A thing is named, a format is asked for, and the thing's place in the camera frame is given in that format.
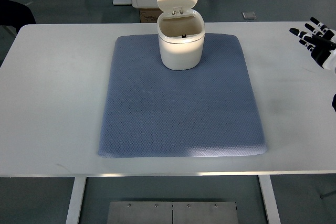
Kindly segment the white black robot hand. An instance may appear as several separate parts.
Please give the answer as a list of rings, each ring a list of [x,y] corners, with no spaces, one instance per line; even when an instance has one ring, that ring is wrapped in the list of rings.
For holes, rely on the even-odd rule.
[[[289,31],[299,38],[299,43],[306,47],[321,68],[335,73],[335,30],[314,17],[310,21],[314,26],[309,23],[304,25],[309,32],[297,28],[290,28]]]

